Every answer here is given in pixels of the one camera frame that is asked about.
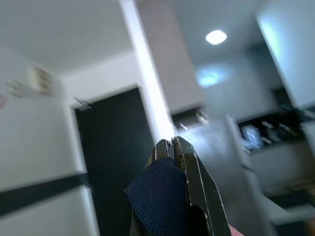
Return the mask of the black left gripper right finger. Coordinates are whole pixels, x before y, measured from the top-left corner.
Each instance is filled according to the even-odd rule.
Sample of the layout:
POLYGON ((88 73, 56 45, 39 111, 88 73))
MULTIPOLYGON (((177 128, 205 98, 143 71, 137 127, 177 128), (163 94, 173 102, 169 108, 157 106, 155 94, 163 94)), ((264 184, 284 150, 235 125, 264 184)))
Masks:
POLYGON ((231 235, 217 185, 194 147, 182 137, 173 138, 172 144, 176 164, 186 174, 188 235, 231 235))

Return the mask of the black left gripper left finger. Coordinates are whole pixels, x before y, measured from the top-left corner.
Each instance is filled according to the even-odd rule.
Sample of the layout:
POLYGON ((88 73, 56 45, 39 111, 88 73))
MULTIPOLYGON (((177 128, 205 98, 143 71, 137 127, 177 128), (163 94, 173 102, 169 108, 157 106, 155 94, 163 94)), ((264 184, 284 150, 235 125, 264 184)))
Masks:
POLYGON ((172 144, 166 139, 161 139, 153 148, 150 164, 165 158, 172 158, 172 144))

